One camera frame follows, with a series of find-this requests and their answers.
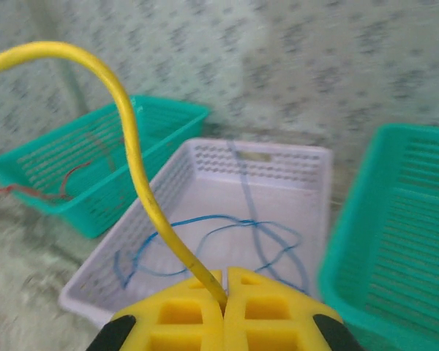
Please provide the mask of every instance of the teal plastic basket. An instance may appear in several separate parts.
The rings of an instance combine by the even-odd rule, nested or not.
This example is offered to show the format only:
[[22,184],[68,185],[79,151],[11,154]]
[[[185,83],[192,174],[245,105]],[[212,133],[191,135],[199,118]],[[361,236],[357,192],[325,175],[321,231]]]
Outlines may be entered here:
[[[143,163],[151,180],[187,139],[201,134],[209,109],[169,99],[133,96]],[[0,156],[0,185],[30,186],[58,194],[65,175],[71,199],[43,200],[14,192],[26,204],[57,214],[87,238],[114,224],[137,197],[114,104],[80,117]]]
[[439,128],[372,141],[320,271],[324,301],[371,351],[439,351]]

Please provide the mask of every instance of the plastic basket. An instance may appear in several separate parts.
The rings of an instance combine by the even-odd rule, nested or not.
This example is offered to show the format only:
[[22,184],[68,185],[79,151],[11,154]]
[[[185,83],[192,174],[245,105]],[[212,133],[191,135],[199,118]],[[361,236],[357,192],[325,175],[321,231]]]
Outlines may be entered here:
[[334,228],[320,292],[368,350],[439,351],[439,128],[379,129]]
[[[209,109],[155,97],[133,96],[143,161],[152,179],[172,153],[201,133]],[[71,200],[46,200],[15,192],[23,202],[58,214],[87,238],[102,234],[136,198],[115,105],[89,113],[0,156],[0,184],[30,186],[44,194],[59,193],[65,175]]]
[[[171,222],[212,214],[250,219],[242,189],[242,177],[246,176],[257,220],[275,221],[301,234],[299,246],[286,247],[304,264],[308,291],[317,297],[315,274],[326,242],[331,152],[306,146],[243,142],[235,142],[236,150],[232,152],[228,143],[187,141],[151,182],[157,200]],[[237,162],[236,156],[241,157],[243,164]],[[205,234],[227,224],[230,222],[224,219],[212,219],[175,229],[196,252]],[[284,230],[273,229],[287,245],[300,241]],[[153,232],[150,219],[136,200],[62,290],[60,304],[102,327],[119,309],[186,279],[187,272],[156,276],[138,269],[130,283],[123,284],[121,275],[125,278],[133,272],[138,250]],[[262,232],[258,237],[268,261],[281,253],[273,264],[279,277],[300,287],[305,278],[283,253],[283,246]],[[263,264],[250,226],[212,234],[204,241],[199,258],[209,269],[240,266],[255,270]],[[140,256],[140,264],[167,274],[183,269],[159,237],[153,238],[151,246]],[[260,272],[271,276],[266,269]]]

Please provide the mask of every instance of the red wire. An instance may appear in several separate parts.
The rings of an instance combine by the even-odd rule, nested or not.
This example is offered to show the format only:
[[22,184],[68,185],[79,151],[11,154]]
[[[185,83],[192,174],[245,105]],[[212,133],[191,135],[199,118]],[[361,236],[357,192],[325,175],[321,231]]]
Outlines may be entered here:
[[82,167],[86,167],[88,165],[90,165],[90,162],[86,162],[83,163],[82,165],[78,165],[74,168],[71,169],[71,171],[69,171],[65,177],[64,180],[61,183],[60,186],[60,194],[43,194],[35,189],[32,189],[28,186],[22,186],[19,184],[10,184],[9,186],[4,186],[3,188],[0,188],[0,193],[5,192],[5,193],[10,193],[11,191],[14,190],[18,190],[19,192],[22,192],[24,194],[30,195],[32,197],[40,197],[43,200],[49,200],[49,199],[65,199],[65,198],[71,198],[69,195],[66,194],[65,192],[65,187],[67,186],[67,182],[68,182],[68,178],[72,175],[73,172],[75,172],[76,170],[79,170]]

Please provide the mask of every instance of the yellow cable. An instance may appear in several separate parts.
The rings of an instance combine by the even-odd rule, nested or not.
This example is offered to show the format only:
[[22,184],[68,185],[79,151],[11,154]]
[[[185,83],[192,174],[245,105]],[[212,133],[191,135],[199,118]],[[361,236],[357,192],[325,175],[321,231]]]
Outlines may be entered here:
[[174,254],[203,283],[224,309],[228,297],[221,284],[177,236],[154,198],[143,168],[137,122],[130,104],[130,98],[110,68],[88,51],[65,42],[30,42],[0,53],[0,72],[27,61],[46,57],[78,62],[92,71],[108,88],[119,109],[130,174],[146,213]]

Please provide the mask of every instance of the white plastic basket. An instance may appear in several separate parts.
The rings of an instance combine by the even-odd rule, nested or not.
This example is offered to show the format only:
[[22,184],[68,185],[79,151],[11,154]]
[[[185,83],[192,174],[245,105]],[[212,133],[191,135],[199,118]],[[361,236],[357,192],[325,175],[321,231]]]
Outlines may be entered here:
[[[151,188],[171,223],[212,214],[251,219],[252,198],[257,221],[278,223],[261,225],[273,230],[279,241],[256,226],[254,232],[245,222],[203,239],[231,224],[218,218],[178,226],[176,232],[193,252],[203,239],[199,256],[209,269],[255,270],[277,258],[271,265],[275,275],[267,268],[261,273],[300,287],[306,279],[294,255],[308,276],[308,292],[318,298],[316,273],[327,239],[330,184],[331,151],[324,148],[191,139],[161,169]],[[299,232],[301,244],[293,247],[299,237],[279,225]],[[153,238],[154,231],[136,200],[62,290],[61,306],[102,327],[119,309],[190,276],[155,276],[146,270],[183,269],[162,239]],[[127,284],[134,262],[139,262],[138,269]]]

